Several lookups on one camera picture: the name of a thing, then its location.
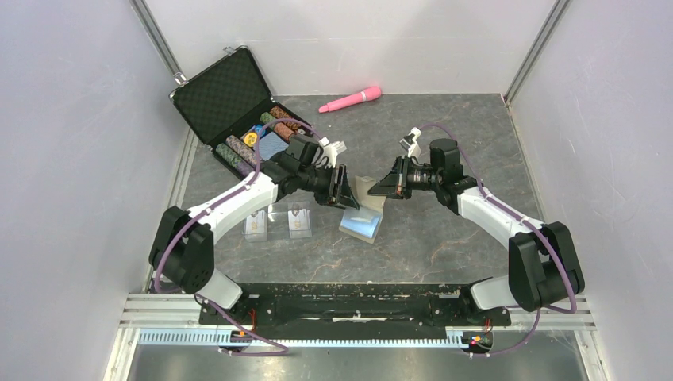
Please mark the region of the beige leather card holder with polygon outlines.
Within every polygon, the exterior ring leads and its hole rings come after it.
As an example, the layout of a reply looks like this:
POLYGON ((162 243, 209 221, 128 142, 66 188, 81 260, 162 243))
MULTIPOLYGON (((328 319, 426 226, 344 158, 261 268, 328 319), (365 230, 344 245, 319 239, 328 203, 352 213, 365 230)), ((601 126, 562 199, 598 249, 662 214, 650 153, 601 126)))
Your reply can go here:
POLYGON ((368 244, 375 242, 383 221, 383 208, 386 202, 386 196, 368 194, 375 184, 376 180, 372 177, 356 176, 352 189, 360 208, 346 209, 339 226, 340 232, 368 244))

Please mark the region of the clear acrylic card stand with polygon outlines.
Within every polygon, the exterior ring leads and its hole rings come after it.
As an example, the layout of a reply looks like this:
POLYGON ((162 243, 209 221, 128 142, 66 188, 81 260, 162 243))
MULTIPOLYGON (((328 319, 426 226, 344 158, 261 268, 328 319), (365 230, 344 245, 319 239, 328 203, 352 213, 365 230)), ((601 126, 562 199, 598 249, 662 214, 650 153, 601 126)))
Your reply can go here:
POLYGON ((244 224, 242 235, 247 242, 262 242, 276 240, 296 240, 310 238, 313 236, 310 214, 310 230, 306 233, 291 234, 288 229, 288 211, 292 209, 306 208, 310 212, 309 202, 278 202, 266 206, 263 209, 267 212, 267 233, 259 236, 250 236, 244 233, 244 224))

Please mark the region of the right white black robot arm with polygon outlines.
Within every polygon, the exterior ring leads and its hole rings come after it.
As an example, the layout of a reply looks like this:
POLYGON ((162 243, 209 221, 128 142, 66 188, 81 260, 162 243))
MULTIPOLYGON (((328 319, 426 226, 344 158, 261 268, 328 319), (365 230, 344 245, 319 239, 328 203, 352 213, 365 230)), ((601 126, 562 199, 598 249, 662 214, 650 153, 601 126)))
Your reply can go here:
POLYGON ((475 223, 508 252, 507 275, 462 289, 458 311, 465 322, 478 324, 497 307, 576 312, 575 296, 583 292, 585 281, 566 225, 527 217, 493 196, 481 180, 465 174, 467 161, 455 140, 432 141, 427 164, 415 159, 417 145, 410 136, 402 144, 407 154, 397 157, 368 193, 408 199, 414 191, 433 191, 442 206, 475 223))

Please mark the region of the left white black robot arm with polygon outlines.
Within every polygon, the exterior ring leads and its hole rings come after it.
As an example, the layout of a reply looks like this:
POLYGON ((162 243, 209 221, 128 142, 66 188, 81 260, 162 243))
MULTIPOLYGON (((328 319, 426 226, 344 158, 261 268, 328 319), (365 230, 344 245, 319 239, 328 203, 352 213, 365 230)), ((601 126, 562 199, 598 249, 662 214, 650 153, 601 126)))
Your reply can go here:
POLYGON ((249 302, 241 286, 215 268, 214 245, 239 222, 297 190, 310 192, 323 206, 358 209, 347 169, 337 162, 345 150, 342 141, 296 135, 216 198, 188 210, 167 209, 148 256, 155 278, 165 276, 180 291, 219 305, 228 322, 242 322, 249 302))

